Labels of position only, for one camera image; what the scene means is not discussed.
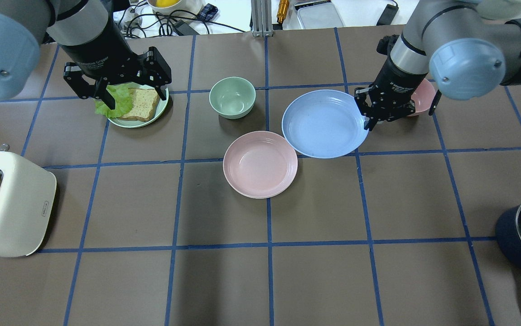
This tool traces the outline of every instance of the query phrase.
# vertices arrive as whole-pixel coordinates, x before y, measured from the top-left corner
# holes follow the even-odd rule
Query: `yellow object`
[[[174,6],[178,2],[180,2],[180,0],[156,0],[155,6],[165,8],[165,7]]]
[[[281,2],[279,2],[279,10],[277,10],[277,23],[283,24],[283,21],[287,18],[288,11],[289,0],[281,0]]]

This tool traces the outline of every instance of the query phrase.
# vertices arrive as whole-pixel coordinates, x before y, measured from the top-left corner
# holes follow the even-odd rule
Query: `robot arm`
[[[153,46],[142,55],[132,52],[99,0],[33,0],[29,6],[0,0],[0,99],[23,89],[45,30],[74,61],[66,63],[63,78],[79,98],[101,99],[115,109],[107,85],[136,82],[165,99],[170,67]]]
[[[387,54],[383,68],[369,87],[355,90],[369,130],[413,113],[411,94],[428,72],[440,89],[435,102],[441,93],[467,100],[521,84],[521,19],[484,24],[476,6],[463,1],[421,0],[403,33],[384,38],[378,51]]]

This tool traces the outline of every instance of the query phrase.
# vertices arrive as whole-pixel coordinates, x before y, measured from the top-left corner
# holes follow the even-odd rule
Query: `pink bowl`
[[[237,138],[226,150],[226,180],[240,194],[256,199],[283,192],[295,179],[298,159],[287,141],[268,131]]]
[[[411,95],[411,99],[415,103],[415,113],[410,114],[408,117],[414,117],[428,111],[435,95],[436,89],[434,89],[434,85],[424,78],[420,86]]]

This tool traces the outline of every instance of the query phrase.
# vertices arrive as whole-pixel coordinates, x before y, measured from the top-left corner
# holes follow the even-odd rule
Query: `tiled table surface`
[[[400,26],[131,41],[170,63],[174,103],[122,129],[61,78],[42,47],[25,90],[0,101],[0,144],[55,173],[49,242],[0,258],[0,325],[521,325],[521,273],[494,223],[521,202],[521,86],[377,126],[356,153],[299,159],[270,200],[240,196],[222,157],[253,130],[281,134],[287,105],[353,91]],[[208,90],[227,76],[258,89],[224,120]]]

